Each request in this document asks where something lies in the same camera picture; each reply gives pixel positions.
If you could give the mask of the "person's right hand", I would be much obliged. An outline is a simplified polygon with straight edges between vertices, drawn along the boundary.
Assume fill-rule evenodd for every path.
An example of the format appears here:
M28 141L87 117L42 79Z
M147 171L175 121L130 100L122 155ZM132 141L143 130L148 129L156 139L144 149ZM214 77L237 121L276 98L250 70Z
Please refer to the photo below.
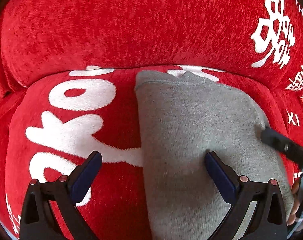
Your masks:
M299 208L299 200L297 199L297 191L299 190L299 181L296 180L294 184L292 185L291 193L294 197L294 205L290 211L290 216L288 217L287 220L287 226L292 225L296 219L296 213ZM303 222L299 225L299 227L296 229L297 232L303 230Z

